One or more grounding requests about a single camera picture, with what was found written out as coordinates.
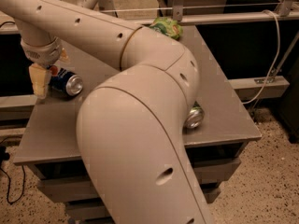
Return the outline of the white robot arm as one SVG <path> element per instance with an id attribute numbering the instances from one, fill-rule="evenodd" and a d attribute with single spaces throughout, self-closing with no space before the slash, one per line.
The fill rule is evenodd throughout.
<path id="1" fill-rule="evenodd" d="M 77 142 L 115 224 L 214 224 L 182 130 L 200 68 L 181 43 L 60 0 L 0 0 L 2 11 L 117 69 L 82 103 Z"/>

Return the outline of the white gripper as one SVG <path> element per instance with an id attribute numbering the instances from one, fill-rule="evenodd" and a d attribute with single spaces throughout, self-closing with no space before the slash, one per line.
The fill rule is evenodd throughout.
<path id="1" fill-rule="evenodd" d="M 43 46 L 29 45 L 21 40 L 21 47 L 26 58 L 33 62 L 29 66 L 29 75 L 34 95 L 39 99 L 45 99 L 50 84 L 51 71 L 42 66 L 53 65 L 59 58 L 61 62 L 69 63 L 69 56 L 66 50 L 63 49 L 60 38 L 55 38 L 52 42 Z"/>

